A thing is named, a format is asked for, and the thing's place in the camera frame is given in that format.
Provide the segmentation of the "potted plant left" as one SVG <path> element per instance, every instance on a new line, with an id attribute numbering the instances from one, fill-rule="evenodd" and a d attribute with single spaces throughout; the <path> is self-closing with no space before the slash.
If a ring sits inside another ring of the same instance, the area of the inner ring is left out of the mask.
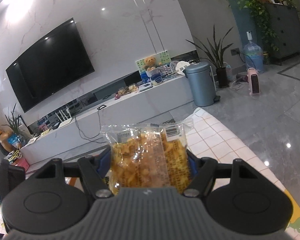
<path id="1" fill-rule="evenodd" d="M 4 124 L 4 126 L 9 127 L 13 132 L 13 134 L 9 137 L 8 141 L 11 141 L 12 145 L 15 148 L 21 149 L 23 146 L 26 145 L 26 139 L 20 131 L 20 115 L 15 114 L 15 108 L 16 105 L 14 105 L 12 111 L 10 111 L 10 114 L 5 115 L 7 124 Z"/>

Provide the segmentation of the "snack pile on console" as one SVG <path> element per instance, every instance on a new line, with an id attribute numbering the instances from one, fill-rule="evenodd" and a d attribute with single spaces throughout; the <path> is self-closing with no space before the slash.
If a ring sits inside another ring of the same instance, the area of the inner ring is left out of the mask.
<path id="1" fill-rule="evenodd" d="M 136 84 L 132 84 L 130 86 L 126 86 L 126 87 L 123 87 L 123 88 L 120 88 L 116 94 L 115 94 L 115 100 L 121 98 L 122 96 L 124 95 L 127 95 L 127 94 L 131 94 L 131 93 L 134 93 L 134 92 L 137 92 L 138 91 L 138 85 Z"/>

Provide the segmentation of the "black wall television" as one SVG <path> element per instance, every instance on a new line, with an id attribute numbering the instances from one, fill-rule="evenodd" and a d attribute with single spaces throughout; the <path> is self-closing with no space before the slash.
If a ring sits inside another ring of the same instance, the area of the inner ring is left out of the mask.
<path id="1" fill-rule="evenodd" d="M 71 18 L 24 51 L 6 69 L 6 74 L 26 113 L 94 71 L 75 20 Z"/>

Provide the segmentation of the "white wifi router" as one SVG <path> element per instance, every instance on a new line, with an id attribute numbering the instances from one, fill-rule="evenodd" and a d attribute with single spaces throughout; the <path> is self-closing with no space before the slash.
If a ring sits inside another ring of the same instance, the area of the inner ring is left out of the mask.
<path id="1" fill-rule="evenodd" d="M 58 128 L 61 128 L 72 121 L 72 115 L 68 106 L 63 109 L 59 109 L 55 115 L 59 119 Z"/>

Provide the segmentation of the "clear bag yellow waffles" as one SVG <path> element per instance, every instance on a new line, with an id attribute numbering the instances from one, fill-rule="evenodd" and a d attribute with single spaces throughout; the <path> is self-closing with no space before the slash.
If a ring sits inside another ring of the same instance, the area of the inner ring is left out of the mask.
<path id="1" fill-rule="evenodd" d="M 186 134 L 192 120 L 170 124 L 104 125 L 110 145 L 109 188 L 175 187 L 182 193 L 190 184 Z"/>

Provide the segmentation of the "dark grey drawer cabinet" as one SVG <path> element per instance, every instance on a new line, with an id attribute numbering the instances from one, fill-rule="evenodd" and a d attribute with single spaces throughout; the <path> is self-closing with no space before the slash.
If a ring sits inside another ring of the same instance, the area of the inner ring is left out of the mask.
<path id="1" fill-rule="evenodd" d="M 271 16 L 271 27 L 277 34 L 274 44 L 279 49 L 273 58 L 281 60 L 300 53 L 300 21 L 294 7 L 279 4 L 266 4 Z"/>

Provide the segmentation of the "blue water jug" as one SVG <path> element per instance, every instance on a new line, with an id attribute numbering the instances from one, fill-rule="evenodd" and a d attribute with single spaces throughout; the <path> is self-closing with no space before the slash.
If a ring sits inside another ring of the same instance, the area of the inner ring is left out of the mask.
<path id="1" fill-rule="evenodd" d="M 243 48 L 246 68 L 254 68 L 258 73 L 264 72 L 263 50 L 253 42 L 252 32 L 247 31 L 248 43 Z"/>

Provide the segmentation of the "grey pedal trash bin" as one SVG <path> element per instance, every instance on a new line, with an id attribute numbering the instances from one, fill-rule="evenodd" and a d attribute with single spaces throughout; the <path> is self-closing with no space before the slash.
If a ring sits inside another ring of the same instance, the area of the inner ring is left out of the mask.
<path id="1" fill-rule="evenodd" d="M 211 106 L 220 101 L 209 62 L 203 61 L 187 66 L 184 70 L 188 78 L 194 104 L 198 107 Z"/>

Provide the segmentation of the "brown teddy bear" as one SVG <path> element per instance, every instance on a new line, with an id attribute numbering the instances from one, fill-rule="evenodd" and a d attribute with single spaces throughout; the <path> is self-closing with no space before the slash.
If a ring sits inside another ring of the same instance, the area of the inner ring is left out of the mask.
<path id="1" fill-rule="evenodd" d="M 145 59 L 143 59 L 144 61 L 144 70 L 145 71 L 151 71 L 154 70 L 157 65 L 156 65 L 156 58 L 154 56 L 149 56 Z"/>

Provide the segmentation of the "trailing green ivy plant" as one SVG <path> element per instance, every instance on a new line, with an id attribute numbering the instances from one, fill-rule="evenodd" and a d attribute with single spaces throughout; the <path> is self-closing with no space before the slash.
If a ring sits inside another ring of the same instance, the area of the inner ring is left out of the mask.
<path id="1" fill-rule="evenodd" d="M 253 19 L 256 29 L 261 37 L 264 50 L 271 56 L 281 51 L 279 48 L 279 32 L 275 30 L 275 24 L 272 23 L 274 13 L 279 9 L 288 11 L 296 11 L 296 6 L 293 0 L 237 0 L 240 9 L 247 9 L 250 17 Z"/>

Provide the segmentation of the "pink space heater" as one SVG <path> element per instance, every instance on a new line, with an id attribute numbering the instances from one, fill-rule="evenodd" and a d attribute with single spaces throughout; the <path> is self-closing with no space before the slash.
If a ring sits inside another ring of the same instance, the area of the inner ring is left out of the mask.
<path id="1" fill-rule="evenodd" d="M 260 83 L 259 83 L 257 70 L 255 68 L 249 68 L 247 70 L 247 77 L 248 77 L 249 91 L 250 91 L 249 94 L 250 95 L 260 94 Z"/>

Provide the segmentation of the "long-leaf potted plant right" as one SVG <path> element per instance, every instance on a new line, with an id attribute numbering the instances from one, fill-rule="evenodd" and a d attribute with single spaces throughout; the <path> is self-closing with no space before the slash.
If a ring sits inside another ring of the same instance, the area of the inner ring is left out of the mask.
<path id="1" fill-rule="evenodd" d="M 224 66 L 224 53 L 233 45 L 233 43 L 225 46 L 223 42 L 225 38 L 230 34 L 232 29 L 233 27 L 231 27 L 222 37 L 218 38 L 215 25 L 213 25 L 212 40 L 210 41 L 209 38 L 207 38 L 207 45 L 195 36 L 193 38 L 197 41 L 197 43 L 186 40 L 190 44 L 194 45 L 197 49 L 204 52 L 206 57 L 201 57 L 201 59 L 209 60 L 209 62 L 211 62 L 215 67 L 219 88 L 229 87 L 226 67 Z"/>

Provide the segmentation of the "pink storage box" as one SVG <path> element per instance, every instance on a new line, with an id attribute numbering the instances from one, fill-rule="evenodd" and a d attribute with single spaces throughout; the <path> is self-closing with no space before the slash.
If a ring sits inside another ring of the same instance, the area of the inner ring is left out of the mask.
<path id="1" fill-rule="evenodd" d="M 24 157 L 15 159 L 15 161 L 13 162 L 12 165 L 24 168 L 25 172 L 30 167 L 29 163 L 27 162 L 27 160 Z"/>

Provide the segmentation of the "green calendar card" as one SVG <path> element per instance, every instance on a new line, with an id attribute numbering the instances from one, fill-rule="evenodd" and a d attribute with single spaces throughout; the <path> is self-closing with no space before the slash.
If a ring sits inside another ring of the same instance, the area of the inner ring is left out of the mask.
<path id="1" fill-rule="evenodd" d="M 144 59 L 137 60 L 135 63 L 138 68 L 141 80 L 143 81 L 143 83 L 147 83 L 150 81 L 150 78 L 146 73 L 148 69 L 152 70 L 154 68 L 161 67 L 170 62 L 171 62 L 170 54 L 168 50 L 165 50 L 160 53 L 148 56 Z"/>

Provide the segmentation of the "grey marble tv console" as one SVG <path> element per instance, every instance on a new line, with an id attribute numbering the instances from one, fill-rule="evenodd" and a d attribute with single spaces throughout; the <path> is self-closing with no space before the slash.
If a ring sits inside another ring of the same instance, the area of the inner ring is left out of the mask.
<path id="1" fill-rule="evenodd" d="M 53 157 L 72 159 L 105 146 L 99 134 L 103 125 L 137 124 L 149 119 L 163 122 L 162 115 L 192 100 L 187 78 L 179 76 L 143 92 L 93 107 L 74 117 L 69 124 L 26 145 L 21 153 L 30 165 Z"/>

